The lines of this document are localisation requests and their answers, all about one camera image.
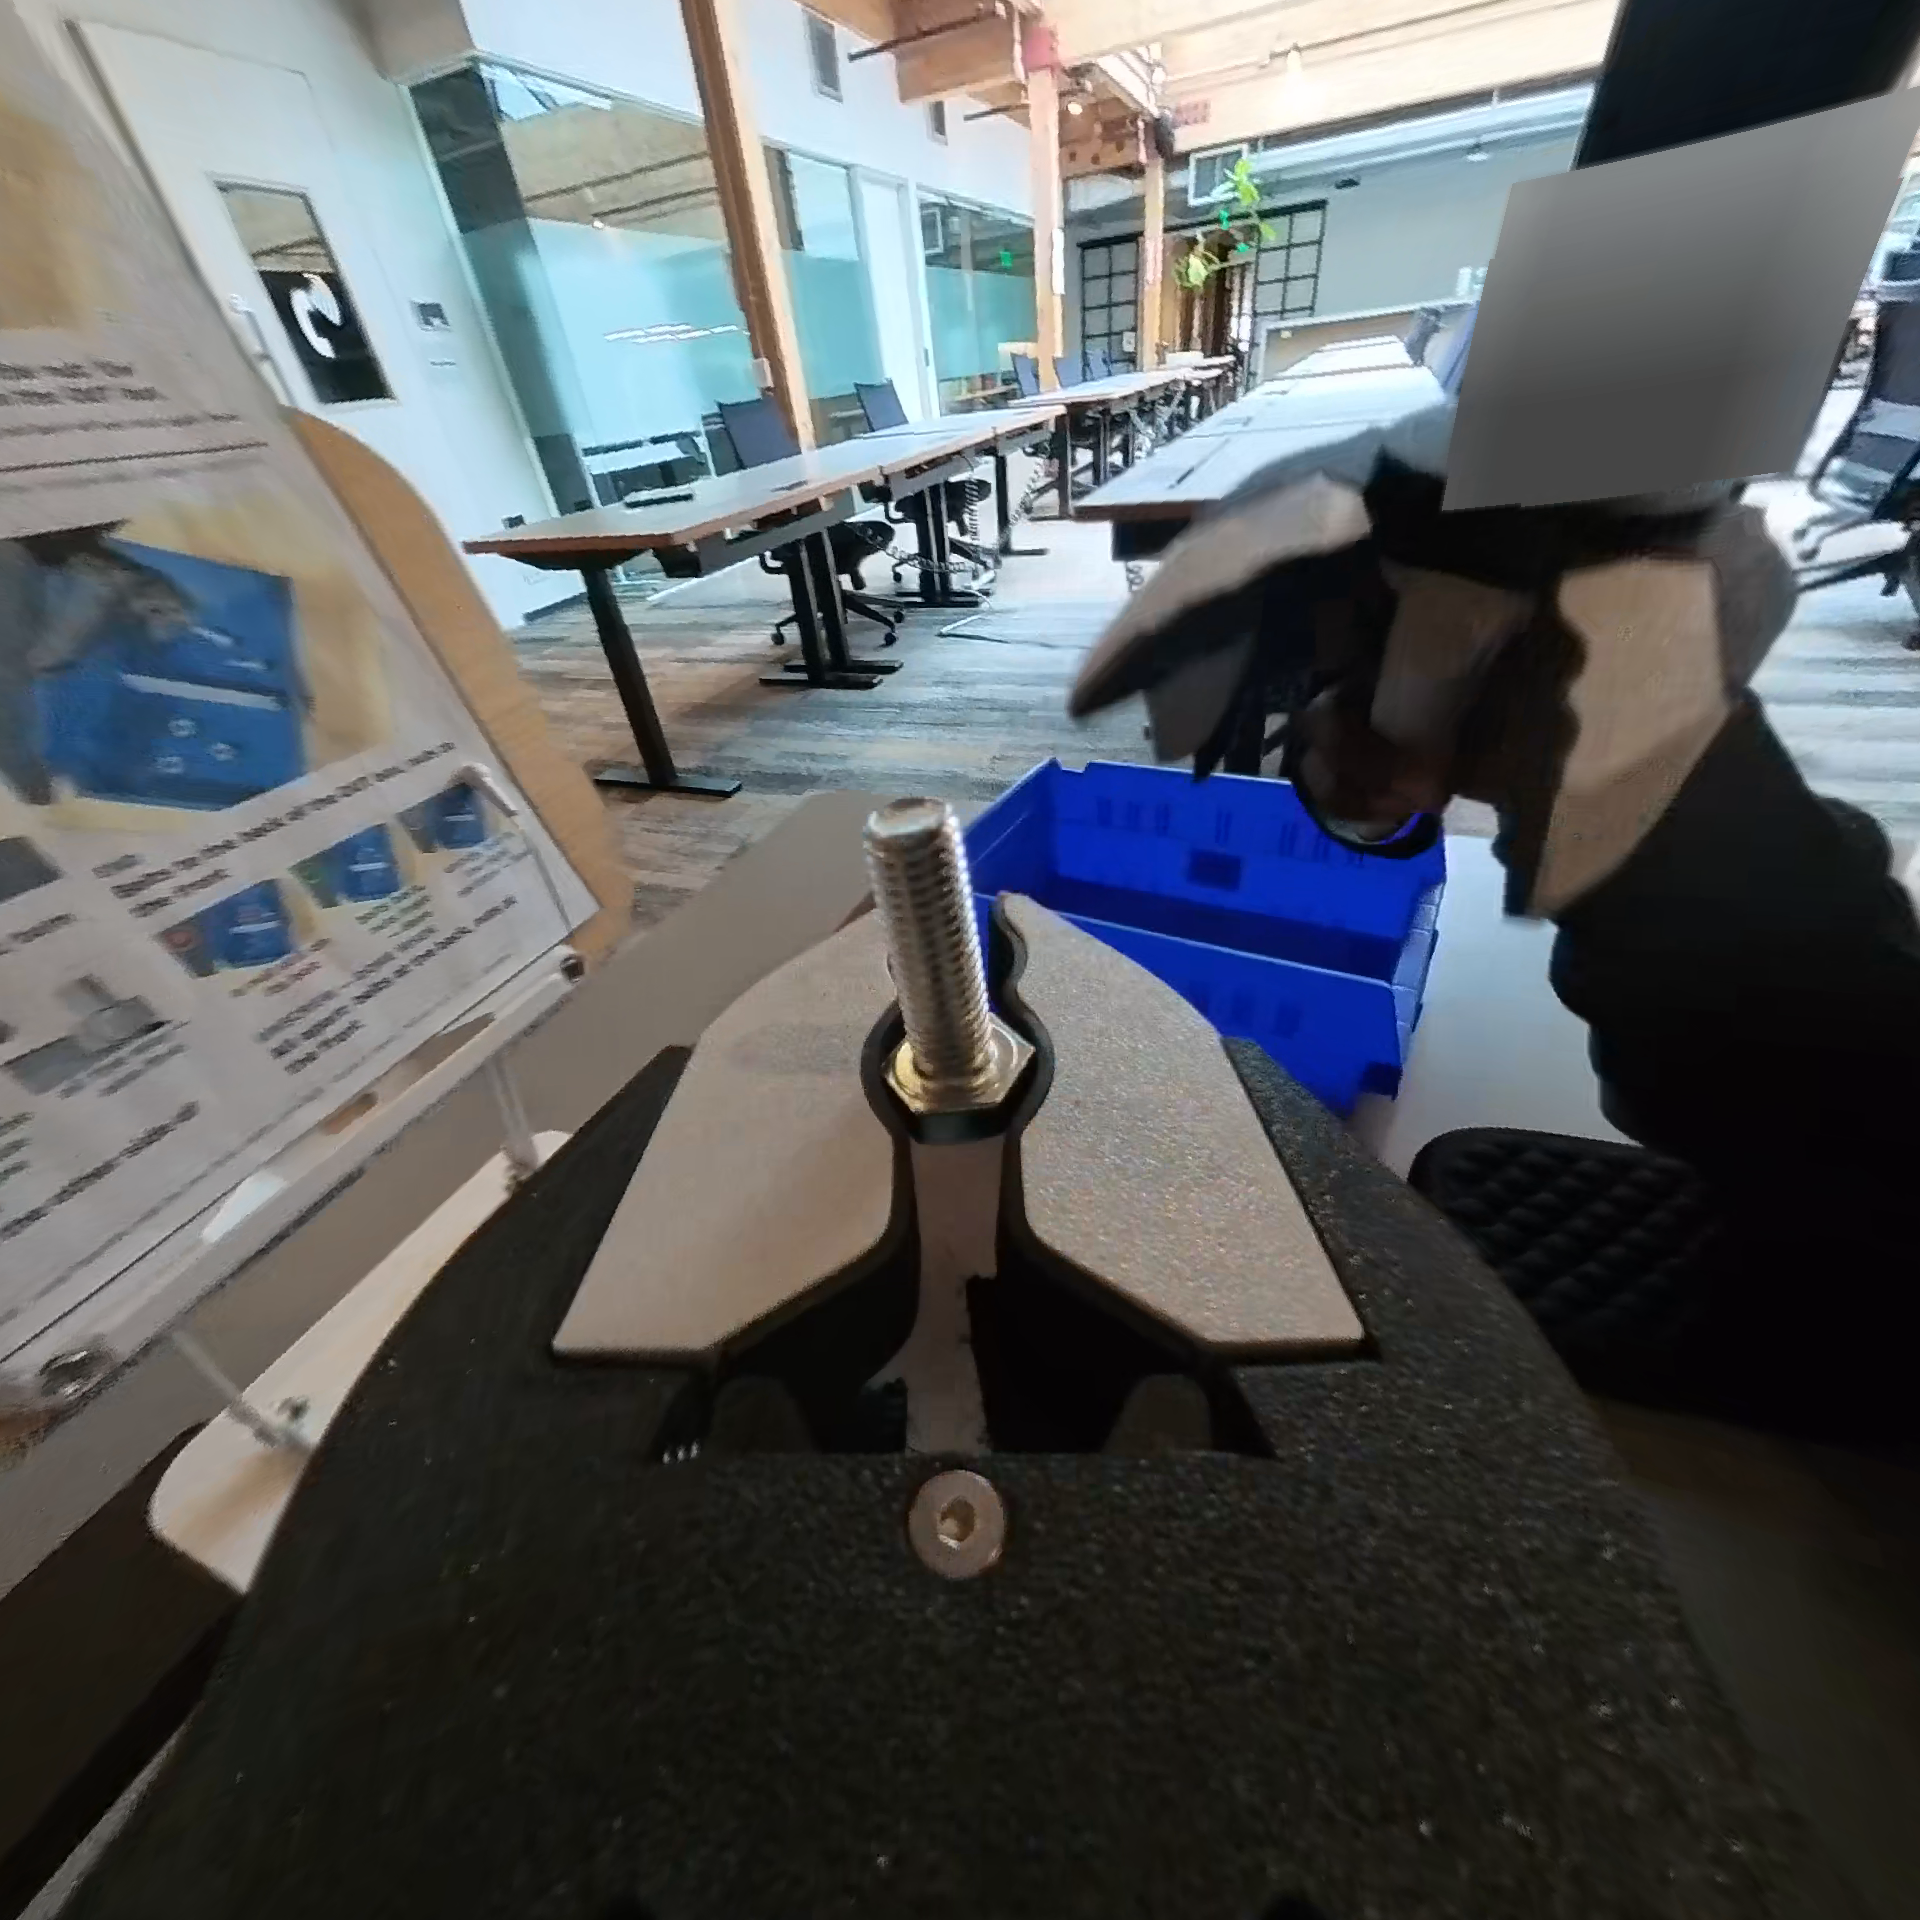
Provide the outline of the black mesh office chair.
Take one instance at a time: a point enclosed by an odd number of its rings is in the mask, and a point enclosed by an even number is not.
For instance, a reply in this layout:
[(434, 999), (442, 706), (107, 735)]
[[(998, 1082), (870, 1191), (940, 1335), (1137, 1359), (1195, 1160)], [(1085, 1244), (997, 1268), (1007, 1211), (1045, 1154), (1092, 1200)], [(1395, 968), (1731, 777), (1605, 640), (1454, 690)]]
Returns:
[[(1917, 608), (1917, 303), (1878, 305), (1857, 410), (1811, 473), (1817, 513), (1789, 540), (1797, 584), (1819, 592), (1876, 578), (1882, 595)], [(1821, 549), (1860, 528), (1889, 525), (1905, 543), (1827, 564)]]

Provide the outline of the white door dark window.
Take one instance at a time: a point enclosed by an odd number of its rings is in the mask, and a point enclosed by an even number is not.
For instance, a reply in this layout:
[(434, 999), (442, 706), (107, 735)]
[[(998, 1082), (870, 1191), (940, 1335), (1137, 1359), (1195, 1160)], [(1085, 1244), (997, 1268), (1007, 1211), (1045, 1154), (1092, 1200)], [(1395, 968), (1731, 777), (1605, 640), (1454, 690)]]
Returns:
[(399, 466), (421, 376), (309, 81), (155, 33), (70, 34), (261, 381)]

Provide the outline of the rounded wooden board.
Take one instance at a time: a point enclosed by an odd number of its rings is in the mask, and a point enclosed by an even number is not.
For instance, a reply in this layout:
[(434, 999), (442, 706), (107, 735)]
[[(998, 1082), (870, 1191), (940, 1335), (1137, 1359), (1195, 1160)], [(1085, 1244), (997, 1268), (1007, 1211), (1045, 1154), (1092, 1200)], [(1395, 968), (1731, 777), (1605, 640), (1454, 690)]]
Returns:
[(634, 929), (634, 884), (609, 808), (546, 724), (467, 556), (421, 493), (363, 442), (291, 408), (282, 418), (387, 572), (503, 773), (591, 897), (569, 939), (587, 972), (603, 968)]

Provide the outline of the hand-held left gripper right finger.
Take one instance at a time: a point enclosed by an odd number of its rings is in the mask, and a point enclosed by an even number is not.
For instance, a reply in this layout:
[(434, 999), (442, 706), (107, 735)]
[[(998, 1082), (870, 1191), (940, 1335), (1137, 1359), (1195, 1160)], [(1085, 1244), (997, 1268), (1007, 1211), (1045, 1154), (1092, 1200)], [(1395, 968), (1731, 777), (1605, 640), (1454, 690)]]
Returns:
[(1051, 1060), (1019, 1140), (1037, 1248), (1223, 1360), (1357, 1353), (1354, 1300), (1211, 1023), (1037, 901), (997, 911)]

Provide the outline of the printed instruction sheet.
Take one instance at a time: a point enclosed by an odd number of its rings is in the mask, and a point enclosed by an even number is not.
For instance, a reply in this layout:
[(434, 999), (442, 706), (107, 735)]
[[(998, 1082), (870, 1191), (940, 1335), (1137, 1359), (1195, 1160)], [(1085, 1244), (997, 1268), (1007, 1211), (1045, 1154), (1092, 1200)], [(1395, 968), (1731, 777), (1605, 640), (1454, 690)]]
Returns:
[(4, 4), (6, 1391), (591, 899)]

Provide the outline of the pale long desk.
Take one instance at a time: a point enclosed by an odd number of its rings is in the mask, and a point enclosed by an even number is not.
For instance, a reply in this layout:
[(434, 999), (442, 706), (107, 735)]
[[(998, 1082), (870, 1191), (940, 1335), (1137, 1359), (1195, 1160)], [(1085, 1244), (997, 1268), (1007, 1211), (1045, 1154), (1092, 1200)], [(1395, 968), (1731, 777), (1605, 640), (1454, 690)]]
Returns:
[(1153, 561), (1262, 468), (1322, 453), (1439, 397), (1442, 385), (1426, 368), (1270, 381), (1092, 489), (1077, 503), (1077, 517), (1111, 530), (1116, 561)]

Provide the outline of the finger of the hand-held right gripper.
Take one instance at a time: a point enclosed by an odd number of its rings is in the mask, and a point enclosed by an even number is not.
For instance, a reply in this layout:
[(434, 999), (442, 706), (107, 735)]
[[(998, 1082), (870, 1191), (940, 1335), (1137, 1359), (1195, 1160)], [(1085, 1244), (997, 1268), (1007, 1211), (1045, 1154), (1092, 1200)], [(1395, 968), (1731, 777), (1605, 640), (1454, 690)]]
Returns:
[(1140, 701), (1158, 763), (1259, 767), (1268, 730), (1322, 690), (1375, 602), (1363, 492), (1298, 475), (1195, 521), (1078, 663), (1070, 715)]
[(1678, 801), (1759, 663), (1759, 564), (1630, 556), (1537, 589), (1385, 562), (1370, 730), (1425, 799), (1490, 808), (1503, 905), (1554, 922)]

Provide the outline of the wooden desk black legs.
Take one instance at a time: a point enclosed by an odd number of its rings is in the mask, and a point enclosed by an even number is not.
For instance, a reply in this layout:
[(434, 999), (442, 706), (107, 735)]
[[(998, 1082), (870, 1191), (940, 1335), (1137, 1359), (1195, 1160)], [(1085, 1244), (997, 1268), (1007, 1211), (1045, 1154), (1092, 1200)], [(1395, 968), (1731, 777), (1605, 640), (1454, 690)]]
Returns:
[(1042, 397), (1023, 408), (959, 416), (946, 424), (894, 427), (797, 453), (773, 465), (742, 466), (690, 488), (649, 496), (641, 505), (569, 513), (467, 540), (470, 557), (501, 557), (540, 572), (583, 578), (591, 625), (627, 714), (638, 763), (594, 760), (587, 777), (603, 789), (646, 796), (730, 801), (739, 780), (677, 767), (666, 740), (654, 692), (641, 665), (629, 621), (617, 603), (614, 569), (638, 556), (675, 561), (695, 578), (795, 549), (788, 596), (799, 629), (803, 665), (761, 676), (767, 689), (874, 690), (901, 671), (901, 659), (854, 657), (842, 578), (831, 567), (829, 530), (850, 524), (863, 505), (927, 503), (927, 532), (918, 572), (933, 578), (930, 605), (949, 603), (951, 562), (943, 530), (943, 489), (977, 458), (1033, 448), (1066, 427), (1067, 402)]
[(1074, 521), (1095, 492), (1242, 395), (1242, 361), (1177, 355), (1172, 367), (1116, 372), (1015, 397), (997, 418), (998, 442), (1042, 465), (1035, 493), (1057, 521)]

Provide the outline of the green potted plant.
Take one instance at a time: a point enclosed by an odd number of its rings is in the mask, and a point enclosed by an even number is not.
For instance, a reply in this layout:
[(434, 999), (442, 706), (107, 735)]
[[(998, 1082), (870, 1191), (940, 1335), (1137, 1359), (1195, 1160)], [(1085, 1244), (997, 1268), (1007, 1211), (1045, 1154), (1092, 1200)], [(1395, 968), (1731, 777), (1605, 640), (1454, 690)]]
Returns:
[(1185, 290), (1201, 290), (1223, 272), (1249, 261), (1257, 264), (1262, 248), (1273, 239), (1273, 225), (1263, 218), (1262, 186), (1249, 159), (1238, 155), (1221, 178), (1211, 199), (1209, 225), (1188, 242), (1179, 261), (1177, 283)]

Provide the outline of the person's right forearm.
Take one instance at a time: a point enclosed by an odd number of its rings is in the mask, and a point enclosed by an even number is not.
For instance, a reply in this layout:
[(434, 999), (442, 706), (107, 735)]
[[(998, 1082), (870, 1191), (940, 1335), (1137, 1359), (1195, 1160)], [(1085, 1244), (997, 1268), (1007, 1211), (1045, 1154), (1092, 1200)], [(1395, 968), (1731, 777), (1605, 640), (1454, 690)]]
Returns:
[(1916, 1181), (1916, 905), (1743, 695), (1663, 816), (1559, 908), (1550, 984), (1621, 1137), (1724, 1181)]

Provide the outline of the black flat panel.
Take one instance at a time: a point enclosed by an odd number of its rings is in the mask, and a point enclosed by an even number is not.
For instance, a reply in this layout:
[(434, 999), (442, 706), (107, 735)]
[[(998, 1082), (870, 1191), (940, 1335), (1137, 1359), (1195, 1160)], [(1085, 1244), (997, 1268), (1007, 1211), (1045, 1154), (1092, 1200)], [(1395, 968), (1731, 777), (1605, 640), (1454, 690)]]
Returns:
[(1572, 169), (1878, 98), (1916, 47), (1917, 2), (1621, 2)]

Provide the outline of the steel hex bolt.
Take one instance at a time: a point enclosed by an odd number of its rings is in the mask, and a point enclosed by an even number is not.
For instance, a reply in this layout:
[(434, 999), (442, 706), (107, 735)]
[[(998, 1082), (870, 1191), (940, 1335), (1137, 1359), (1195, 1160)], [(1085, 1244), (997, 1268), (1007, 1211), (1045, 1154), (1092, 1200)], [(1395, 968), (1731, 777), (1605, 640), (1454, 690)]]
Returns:
[(918, 1145), (1010, 1145), (1039, 1055), (991, 1005), (954, 808), (890, 801), (868, 816), (862, 853), (897, 993), (874, 1034), (870, 1089)]

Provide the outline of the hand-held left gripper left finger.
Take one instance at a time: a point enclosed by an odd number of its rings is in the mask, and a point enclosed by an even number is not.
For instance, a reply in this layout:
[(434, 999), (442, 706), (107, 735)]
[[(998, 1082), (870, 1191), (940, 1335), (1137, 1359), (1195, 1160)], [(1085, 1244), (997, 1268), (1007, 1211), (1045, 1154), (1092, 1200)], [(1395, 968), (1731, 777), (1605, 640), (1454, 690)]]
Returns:
[(862, 1056), (894, 1003), (870, 912), (707, 1027), (561, 1321), (558, 1359), (721, 1360), (881, 1248), (897, 1152)]

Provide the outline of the blue plastic bin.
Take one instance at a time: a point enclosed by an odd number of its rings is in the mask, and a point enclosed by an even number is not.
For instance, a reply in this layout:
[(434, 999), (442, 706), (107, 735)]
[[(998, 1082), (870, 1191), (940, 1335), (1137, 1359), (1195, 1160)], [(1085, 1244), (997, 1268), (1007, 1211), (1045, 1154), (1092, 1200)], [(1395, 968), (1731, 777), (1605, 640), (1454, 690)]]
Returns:
[(1338, 1115), (1399, 1096), (1450, 875), (1431, 831), (1355, 853), (1285, 783), (1051, 760), (965, 839), (981, 919), (1037, 901)]

